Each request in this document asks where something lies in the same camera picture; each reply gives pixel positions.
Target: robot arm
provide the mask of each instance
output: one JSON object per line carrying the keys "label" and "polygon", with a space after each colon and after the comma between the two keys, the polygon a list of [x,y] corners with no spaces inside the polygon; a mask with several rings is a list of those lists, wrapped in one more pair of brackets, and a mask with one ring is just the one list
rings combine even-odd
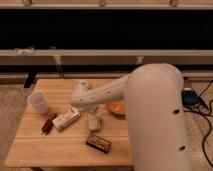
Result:
{"label": "robot arm", "polygon": [[181,73],[169,64],[149,64],[91,89],[78,82],[70,97],[76,107],[124,98],[136,171],[191,171],[184,123]]}
{"label": "robot arm", "polygon": [[71,105],[85,107],[123,99],[125,83],[129,75],[116,79],[106,85],[92,89],[86,80],[78,80],[70,97]]}

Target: wooden table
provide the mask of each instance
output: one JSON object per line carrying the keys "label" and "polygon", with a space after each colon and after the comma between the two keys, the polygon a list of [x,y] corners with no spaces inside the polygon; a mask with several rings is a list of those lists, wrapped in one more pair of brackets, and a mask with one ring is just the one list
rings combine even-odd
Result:
{"label": "wooden table", "polygon": [[[111,80],[90,80],[95,86]],[[101,131],[96,135],[112,142],[109,154],[104,154],[85,144],[89,135],[87,114],[62,132],[55,128],[49,135],[41,135],[41,128],[49,114],[65,112],[75,80],[41,79],[34,91],[46,92],[49,111],[39,115],[27,106],[5,161],[6,167],[73,167],[73,166],[131,166],[133,165],[127,122],[110,114],[100,105]]]}

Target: black wall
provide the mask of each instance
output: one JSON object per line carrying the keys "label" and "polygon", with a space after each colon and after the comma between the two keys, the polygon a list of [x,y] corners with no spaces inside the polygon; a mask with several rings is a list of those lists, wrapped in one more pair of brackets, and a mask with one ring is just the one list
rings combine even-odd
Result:
{"label": "black wall", "polygon": [[0,10],[0,49],[213,49],[213,11]]}

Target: white cup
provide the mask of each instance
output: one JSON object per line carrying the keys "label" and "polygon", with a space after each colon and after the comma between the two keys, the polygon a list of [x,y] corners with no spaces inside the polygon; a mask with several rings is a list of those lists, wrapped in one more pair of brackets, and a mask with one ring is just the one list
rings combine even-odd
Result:
{"label": "white cup", "polygon": [[43,92],[31,93],[27,98],[27,103],[40,114],[45,114],[48,111],[47,97]]}

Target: floor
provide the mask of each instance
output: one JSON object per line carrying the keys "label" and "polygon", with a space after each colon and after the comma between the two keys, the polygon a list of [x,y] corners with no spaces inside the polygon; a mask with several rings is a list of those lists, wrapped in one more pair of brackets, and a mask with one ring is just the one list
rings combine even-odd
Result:
{"label": "floor", "polygon": [[[12,139],[19,125],[22,113],[26,107],[26,98],[32,92],[33,86],[29,89],[24,89],[23,84],[4,84],[0,80],[0,170],[1,171],[30,171],[28,168],[12,169],[4,167]],[[194,83],[193,87],[197,92],[200,92],[206,82]],[[206,101],[213,97],[213,85],[203,95]],[[206,122],[199,116],[186,114],[186,123],[190,144],[190,156],[193,166],[193,171],[213,171],[203,157],[201,151],[201,138],[207,130]],[[207,142],[208,154],[213,158],[213,136],[211,135]],[[130,171],[131,167],[101,167],[101,168],[47,168],[47,171]]]}

